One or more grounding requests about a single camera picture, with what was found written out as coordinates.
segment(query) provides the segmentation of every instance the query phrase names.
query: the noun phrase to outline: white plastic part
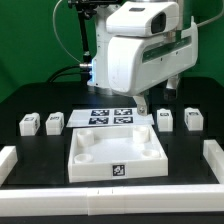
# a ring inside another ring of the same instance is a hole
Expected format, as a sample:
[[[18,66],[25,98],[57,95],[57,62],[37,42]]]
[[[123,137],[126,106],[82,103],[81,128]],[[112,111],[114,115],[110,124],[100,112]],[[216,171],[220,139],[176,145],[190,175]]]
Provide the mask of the white plastic part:
[[[60,135],[64,127],[64,114],[61,112],[50,114],[46,121],[47,135]]]
[[[97,39],[97,54],[92,60],[92,78],[87,82],[88,86],[93,88],[99,87],[103,92],[110,90],[108,82],[108,66],[107,66],[107,51],[108,44],[114,34],[109,34],[106,31],[106,20],[120,6],[109,5],[108,7],[97,7],[95,18],[96,39]]]
[[[120,95],[136,96],[195,65],[198,57],[196,24],[192,22],[191,28],[182,31],[181,37],[189,38],[189,44],[156,58],[145,58],[145,61],[145,52],[164,44],[163,35],[150,38],[113,37],[108,47],[111,89]]]
[[[160,132],[173,131],[173,117],[170,110],[157,110],[157,125]]]
[[[203,155],[220,184],[224,184],[224,152],[216,140],[205,140]]]
[[[0,216],[88,214],[87,188],[1,190]]]
[[[88,128],[94,144],[86,146],[78,140],[81,130],[73,130],[70,182],[168,175],[168,159],[151,125]]]
[[[154,35],[151,29],[152,21],[161,13],[166,16],[163,33],[177,27],[179,6],[176,2],[128,1],[107,19],[107,31],[121,36],[149,37]]]
[[[168,90],[177,90],[178,85],[180,83],[180,75],[175,75],[173,77],[170,77],[167,80],[166,89]]]
[[[133,141],[135,143],[146,143],[150,139],[150,130],[147,126],[133,127]]]
[[[189,131],[202,131],[204,118],[198,109],[186,108],[184,110],[184,121]]]
[[[214,211],[221,184],[0,191],[0,217]]]
[[[40,127],[40,115],[38,113],[26,114],[19,123],[21,136],[35,135]]]
[[[92,130],[81,129],[77,132],[78,145],[87,147],[94,144],[94,135]]]
[[[75,156],[74,162],[77,163],[91,163],[93,162],[93,156],[90,154],[79,154]]]
[[[15,146],[5,146],[0,151],[0,186],[3,184],[17,161],[18,158]]]

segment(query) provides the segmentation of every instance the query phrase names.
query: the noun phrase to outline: white foam block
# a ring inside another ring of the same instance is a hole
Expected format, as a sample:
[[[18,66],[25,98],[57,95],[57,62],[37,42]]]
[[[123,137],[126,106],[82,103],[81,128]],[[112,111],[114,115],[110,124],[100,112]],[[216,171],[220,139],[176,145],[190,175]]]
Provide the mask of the white foam block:
[[[220,184],[224,184],[224,152],[216,140],[205,140],[203,155]]]
[[[64,127],[64,114],[52,113],[46,121],[47,135],[60,135]]]
[[[26,114],[19,123],[21,136],[35,135],[40,127],[40,115],[38,113]]]
[[[186,108],[184,111],[184,121],[189,131],[202,131],[204,118],[198,109]]]
[[[160,132],[173,131],[173,117],[170,110],[157,110],[157,125]]]
[[[0,217],[212,211],[224,211],[222,184],[0,191]]]
[[[116,126],[74,129],[70,182],[168,175],[168,159],[152,128]]]
[[[15,146],[6,146],[0,151],[0,186],[3,184],[17,161],[18,158]]]
[[[88,214],[87,188],[0,191],[0,216],[84,214]]]

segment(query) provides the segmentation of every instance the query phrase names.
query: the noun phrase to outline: cable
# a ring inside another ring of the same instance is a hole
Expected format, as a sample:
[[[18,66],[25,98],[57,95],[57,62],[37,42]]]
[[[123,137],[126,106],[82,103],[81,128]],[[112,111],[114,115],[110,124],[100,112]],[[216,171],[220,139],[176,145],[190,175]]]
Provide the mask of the cable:
[[[54,8],[54,12],[53,12],[53,28],[54,28],[54,34],[55,34],[55,37],[58,41],[58,43],[61,45],[61,47],[63,48],[63,50],[70,56],[72,57],[74,60],[76,60],[77,62],[81,62],[79,61],[77,58],[75,58],[66,48],[65,46],[63,45],[63,43],[61,42],[60,40],[60,37],[58,36],[58,32],[57,32],[57,27],[56,27],[56,15],[57,15],[57,10],[58,10],[58,7],[59,5],[62,3],[63,0],[59,0],[58,3],[56,4],[55,8]]]
[[[57,78],[62,77],[62,76],[69,76],[69,75],[80,75],[81,73],[76,72],[76,73],[62,73],[62,74],[58,74],[57,76],[55,76],[50,82],[54,82]]]
[[[79,65],[73,65],[73,66],[67,66],[65,68],[59,69],[58,71],[54,72],[48,79],[47,82],[52,82],[54,81],[54,78],[57,77],[60,73],[74,69],[74,68],[80,68]]]
[[[215,17],[213,17],[213,18],[211,18],[209,20],[206,20],[206,21],[204,21],[202,23],[198,23],[197,26],[198,27],[202,27],[204,25],[212,23],[212,22],[216,21],[217,19],[221,18],[223,15],[224,15],[224,0],[222,0],[222,11],[217,16],[215,16]]]

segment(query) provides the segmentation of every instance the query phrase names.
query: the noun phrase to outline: black table surface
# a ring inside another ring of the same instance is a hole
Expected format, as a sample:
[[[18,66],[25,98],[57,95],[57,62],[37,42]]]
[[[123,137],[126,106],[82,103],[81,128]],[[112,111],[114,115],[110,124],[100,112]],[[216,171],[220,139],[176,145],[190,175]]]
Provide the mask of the black table surface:
[[[153,128],[168,156],[167,177],[69,183],[67,162],[72,128],[61,136],[47,136],[45,122],[50,113],[63,112],[67,123],[74,109],[134,107],[132,98],[90,93],[81,82],[35,83],[20,87],[0,104],[0,150],[15,145],[18,162],[1,186],[5,189],[109,187],[171,184],[217,184],[203,158],[203,141],[215,139],[224,148],[224,87],[210,78],[182,78],[178,98],[165,101],[164,83],[150,90],[149,100],[156,111],[170,109],[174,131]],[[188,131],[184,109],[198,108],[204,116],[203,131]],[[37,112],[41,127],[36,136],[21,137],[19,122],[25,114]],[[125,214],[103,216],[49,216],[0,218],[0,223],[224,223],[224,212]]]

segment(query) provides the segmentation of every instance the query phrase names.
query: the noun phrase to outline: marker label on tray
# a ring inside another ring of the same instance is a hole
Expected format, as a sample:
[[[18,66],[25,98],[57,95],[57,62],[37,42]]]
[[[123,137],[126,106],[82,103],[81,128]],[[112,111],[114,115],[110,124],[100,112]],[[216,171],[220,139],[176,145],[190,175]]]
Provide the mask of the marker label on tray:
[[[97,118],[90,118],[89,124],[90,125],[99,125],[99,124],[108,124],[109,118],[108,117],[97,117]]]
[[[112,165],[113,177],[125,176],[125,165]]]
[[[91,116],[109,116],[109,110],[92,110]]]
[[[132,124],[133,117],[115,117],[114,124]]]
[[[114,115],[132,115],[132,109],[116,109]]]

